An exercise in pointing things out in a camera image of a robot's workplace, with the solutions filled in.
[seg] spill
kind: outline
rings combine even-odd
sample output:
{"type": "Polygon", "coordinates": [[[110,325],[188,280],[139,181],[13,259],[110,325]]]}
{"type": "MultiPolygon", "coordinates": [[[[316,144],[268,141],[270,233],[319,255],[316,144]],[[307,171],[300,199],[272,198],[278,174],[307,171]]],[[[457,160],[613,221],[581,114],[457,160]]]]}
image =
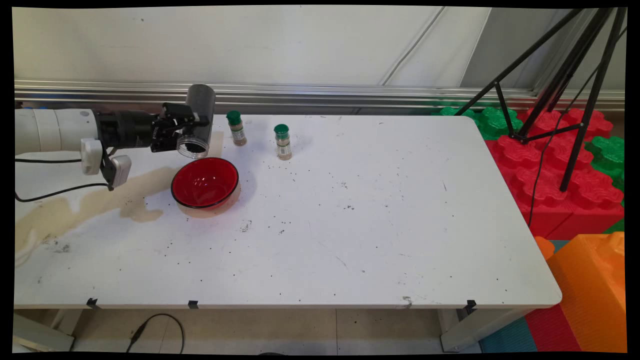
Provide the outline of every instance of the spill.
{"type": "Polygon", "coordinates": [[[247,231],[249,231],[249,228],[251,227],[252,221],[249,220],[247,223],[245,223],[241,228],[240,231],[242,231],[243,233],[246,233],[247,231]]]}

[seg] stain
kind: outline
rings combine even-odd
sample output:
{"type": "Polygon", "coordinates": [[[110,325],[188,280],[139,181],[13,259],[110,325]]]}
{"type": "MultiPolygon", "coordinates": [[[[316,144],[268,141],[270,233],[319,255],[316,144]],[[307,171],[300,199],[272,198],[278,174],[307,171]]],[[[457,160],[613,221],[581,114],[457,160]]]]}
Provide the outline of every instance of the stain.
{"type": "Polygon", "coordinates": [[[148,197],[169,189],[178,170],[159,168],[130,177],[113,192],[103,189],[87,193],[80,199],[77,211],[71,209],[65,197],[55,197],[43,202],[15,223],[16,257],[28,258],[31,251],[45,238],[59,238],[85,221],[114,209],[120,209],[121,218],[129,218],[134,222],[155,221],[163,214],[163,210],[147,209],[141,195],[148,197]]]}
{"type": "Polygon", "coordinates": [[[252,221],[249,220],[248,222],[244,223],[244,225],[242,225],[242,227],[240,228],[240,231],[242,231],[243,233],[246,233],[247,231],[249,231],[249,228],[251,227],[252,221]]]}
{"type": "Polygon", "coordinates": [[[411,305],[413,305],[413,301],[411,300],[411,297],[409,297],[409,296],[403,296],[403,297],[402,297],[402,299],[403,299],[404,301],[407,301],[407,302],[408,302],[408,304],[407,304],[407,306],[406,306],[405,308],[410,309],[410,308],[411,308],[411,305]]]}
{"type": "Polygon", "coordinates": [[[344,267],[345,267],[345,268],[349,269],[349,267],[347,266],[347,264],[346,264],[346,263],[345,263],[341,258],[338,258],[337,256],[335,256],[335,258],[336,258],[336,259],[338,259],[338,261],[340,261],[340,262],[344,265],[344,267]]]}

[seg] black tripod leg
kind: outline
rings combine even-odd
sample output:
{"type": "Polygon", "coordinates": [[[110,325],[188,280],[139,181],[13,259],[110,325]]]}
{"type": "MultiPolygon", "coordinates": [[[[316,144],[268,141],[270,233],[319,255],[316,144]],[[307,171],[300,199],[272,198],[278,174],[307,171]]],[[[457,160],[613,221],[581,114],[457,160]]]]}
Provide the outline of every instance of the black tripod leg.
{"type": "Polygon", "coordinates": [[[611,13],[611,8],[600,8],[596,11],[595,15],[589,21],[586,29],[582,32],[581,36],[578,38],[578,41],[575,43],[569,55],[564,59],[564,62],[560,66],[560,69],[556,72],[555,76],[549,83],[548,87],[542,91],[542,94],[538,97],[536,105],[531,110],[531,114],[527,120],[522,124],[518,135],[521,137],[527,136],[527,132],[533,125],[533,123],[538,118],[538,115],[542,112],[542,109],[548,104],[549,100],[553,96],[553,94],[560,87],[562,80],[567,76],[570,68],[572,66],[580,65],[576,59],[583,53],[586,53],[589,50],[589,46],[593,42],[592,39],[597,36],[602,24],[607,20],[609,14],[611,13]]]}
{"type": "Polygon", "coordinates": [[[509,117],[509,109],[507,108],[507,103],[504,101],[504,96],[502,94],[502,88],[500,87],[500,83],[497,81],[493,83],[495,85],[495,92],[498,93],[498,99],[500,100],[500,107],[502,108],[502,113],[504,114],[504,121],[507,122],[507,128],[509,129],[509,137],[513,137],[513,125],[511,123],[511,118],[509,117]]]}
{"type": "Polygon", "coordinates": [[[589,39],[588,44],[583,48],[582,52],[578,55],[578,57],[575,59],[575,61],[569,68],[567,75],[564,77],[563,82],[560,84],[560,87],[559,87],[560,90],[556,91],[556,93],[553,96],[553,99],[549,102],[549,105],[547,106],[547,111],[551,112],[558,104],[558,101],[560,101],[560,97],[562,97],[562,94],[566,90],[566,87],[569,85],[569,82],[571,81],[571,78],[575,74],[575,71],[580,66],[580,63],[582,63],[582,60],[584,59],[585,55],[587,55],[587,53],[589,52],[589,48],[591,47],[591,45],[593,45],[593,42],[596,40],[596,37],[598,37],[600,30],[602,30],[602,27],[607,22],[608,18],[609,17],[607,16],[603,21],[600,22],[599,28],[593,33],[593,36],[591,36],[591,39],[589,39]]]}
{"type": "Polygon", "coordinates": [[[462,115],[465,111],[469,110],[471,106],[473,106],[478,100],[482,98],[486,93],[489,92],[493,88],[493,83],[500,82],[504,79],[513,69],[517,68],[526,58],[529,57],[535,50],[538,50],[542,44],[547,42],[552,36],[554,36],[567,22],[570,22],[576,15],[578,15],[582,9],[573,9],[568,14],[566,14],[560,21],[557,22],[553,28],[550,28],[541,38],[538,39],[530,48],[528,48],[522,55],[520,55],[511,65],[509,65],[506,69],[504,69],[495,79],[491,80],[491,82],[485,86],[480,92],[473,97],[473,99],[469,100],[469,102],[464,105],[462,108],[458,110],[457,115],[462,115]]]}
{"type": "Polygon", "coordinates": [[[587,133],[589,121],[591,121],[591,114],[593,113],[593,108],[595,108],[600,89],[602,88],[602,81],[604,80],[604,76],[607,74],[607,68],[609,67],[611,56],[613,55],[613,51],[616,47],[617,38],[620,34],[620,29],[622,28],[622,22],[625,20],[626,12],[627,8],[618,8],[618,10],[616,10],[616,18],[613,20],[613,26],[611,26],[611,32],[609,33],[609,38],[607,39],[607,45],[604,48],[602,60],[600,60],[598,73],[596,74],[596,78],[593,80],[593,86],[591,87],[591,91],[589,93],[589,100],[587,100],[587,105],[584,108],[584,115],[582,116],[583,126],[578,129],[578,136],[576,136],[573,143],[573,149],[571,150],[571,155],[569,156],[569,162],[566,166],[566,170],[564,171],[562,183],[560,184],[560,191],[562,192],[565,192],[567,187],[569,186],[571,174],[573,173],[573,168],[575,168],[575,162],[578,159],[578,153],[580,152],[580,148],[582,147],[584,135],[587,133]]]}

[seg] table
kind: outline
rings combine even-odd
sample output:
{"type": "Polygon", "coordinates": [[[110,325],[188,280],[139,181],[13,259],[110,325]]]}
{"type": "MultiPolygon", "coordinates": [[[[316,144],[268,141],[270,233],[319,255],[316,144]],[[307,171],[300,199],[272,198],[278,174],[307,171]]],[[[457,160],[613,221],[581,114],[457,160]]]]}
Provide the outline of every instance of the table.
{"type": "MultiPolygon", "coordinates": [[[[470,118],[243,120],[248,143],[237,147],[224,115],[214,117],[209,156],[240,177],[220,211],[179,206],[169,187],[190,159],[148,149],[118,151],[133,166],[113,192],[16,202],[14,308],[460,309],[474,300],[486,311],[449,324],[443,346],[453,349],[561,300],[470,118]],[[275,154],[280,123],[289,161],[275,154]]],[[[104,181],[73,163],[20,163],[15,176],[21,197],[104,181]]]]}

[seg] black cable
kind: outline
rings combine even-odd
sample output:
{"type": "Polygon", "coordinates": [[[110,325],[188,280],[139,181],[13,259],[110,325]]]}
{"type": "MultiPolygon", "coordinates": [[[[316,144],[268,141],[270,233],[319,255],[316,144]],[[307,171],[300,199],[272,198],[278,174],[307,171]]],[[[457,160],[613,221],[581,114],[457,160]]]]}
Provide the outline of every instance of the black cable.
{"type": "Polygon", "coordinates": [[[17,163],[34,163],[34,164],[64,164],[64,163],[79,163],[82,159],[72,160],[31,160],[31,159],[16,159],[17,163]]]}
{"type": "MultiPolygon", "coordinates": [[[[15,162],[17,163],[36,163],[36,164],[62,164],[62,163],[79,163],[80,161],[82,161],[81,159],[72,159],[72,160],[30,160],[30,159],[15,159],[15,162]]],[[[36,201],[36,200],[41,200],[41,199],[46,199],[48,197],[52,197],[61,193],[65,193],[65,192],[70,192],[72,190],[78,190],[78,189],[82,189],[82,188],[88,188],[91,186],[107,186],[109,187],[109,184],[107,183],[93,183],[93,184],[86,184],[86,185],[80,185],[80,186],[75,186],[73,188],[68,188],[68,189],[64,189],[64,190],[60,190],[58,192],[54,192],[54,193],[48,193],[47,195],[42,195],[42,196],[38,196],[38,197],[32,197],[31,199],[22,199],[18,196],[18,193],[14,190],[13,193],[15,194],[15,199],[18,200],[19,202],[31,202],[31,201],[36,201]]]]}
{"type": "Polygon", "coordinates": [[[15,190],[13,191],[13,193],[15,194],[15,199],[16,199],[16,200],[18,200],[19,202],[31,202],[31,201],[36,201],[36,200],[40,200],[40,199],[45,199],[45,198],[48,198],[48,197],[52,197],[52,196],[54,196],[54,195],[58,195],[58,194],[61,194],[61,193],[70,192],[70,191],[72,191],[72,190],[78,190],[78,189],[82,189],[82,188],[88,188],[88,187],[91,187],[91,186],[107,186],[107,187],[108,187],[108,186],[109,186],[109,184],[107,184],[107,183],[94,183],[94,184],[80,185],[80,186],[75,186],[75,187],[73,187],[73,188],[68,188],[68,189],[60,190],[60,191],[58,191],[58,192],[48,193],[47,195],[42,195],[42,196],[38,196],[38,197],[33,197],[33,198],[31,198],[31,199],[21,199],[21,198],[18,196],[18,193],[17,193],[17,192],[15,192],[15,190]]]}
{"type": "MultiPolygon", "coordinates": [[[[625,34],[626,31],[627,31],[627,27],[625,26],[625,28],[622,29],[622,31],[620,31],[620,35],[618,35],[618,39],[616,40],[616,42],[618,42],[620,40],[620,38],[622,37],[622,35],[625,34]]],[[[575,94],[575,97],[573,98],[573,100],[571,100],[571,102],[564,109],[562,114],[560,114],[560,117],[558,118],[558,121],[556,122],[556,127],[551,132],[551,135],[549,136],[549,140],[547,141],[547,144],[545,144],[545,147],[542,148],[542,153],[540,153],[540,165],[538,166],[538,175],[536,175],[536,180],[533,182],[533,192],[531,193],[531,209],[529,210],[529,222],[527,223],[528,227],[531,227],[531,220],[533,219],[533,204],[534,204],[534,201],[536,200],[536,187],[538,185],[538,179],[540,178],[540,172],[542,171],[542,160],[543,160],[543,158],[545,156],[545,150],[547,150],[547,147],[551,143],[551,139],[554,138],[554,135],[556,134],[556,131],[558,130],[558,126],[560,125],[560,120],[562,120],[562,117],[564,116],[564,114],[569,112],[569,109],[573,106],[573,103],[578,99],[578,96],[580,96],[580,94],[582,93],[584,88],[587,87],[587,84],[589,83],[589,81],[591,81],[591,78],[596,74],[596,72],[598,72],[599,68],[600,68],[600,64],[598,64],[598,66],[596,66],[596,68],[593,69],[593,72],[591,73],[591,75],[589,75],[589,77],[587,78],[587,81],[584,82],[584,84],[582,85],[582,88],[580,88],[580,91],[578,91],[578,93],[575,94]]]]}
{"type": "Polygon", "coordinates": [[[129,352],[131,350],[131,347],[133,346],[133,344],[135,344],[136,341],[140,338],[140,336],[142,335],[142,332],[147,327],[147,323],[149,323],[149,320],[155,318],[156,316],[160,316],[160,315],[169,316],[170,318],[174,319],[175,322],[178,323],[178,326],[180,326],[180,332],[182,333],[182,346],[180,347],[179,354],[182,353],[182,351],[184,350],[184,328],[182,327],[182,323],[180,323],[180,320],[176,319],[173,315],[169,315],[169,314],[165,314],[165,313],[155,314],[155,315],[152,315],[150,318],[146,319],[145,322],[143,322],[142,325],[140,325],[140,327],[138,327],[138,330],[136,330],[136,332],[131,337],[131,342],[129,343],[129,347],[127,347],[127,351],[126,352],[129,352]]]}

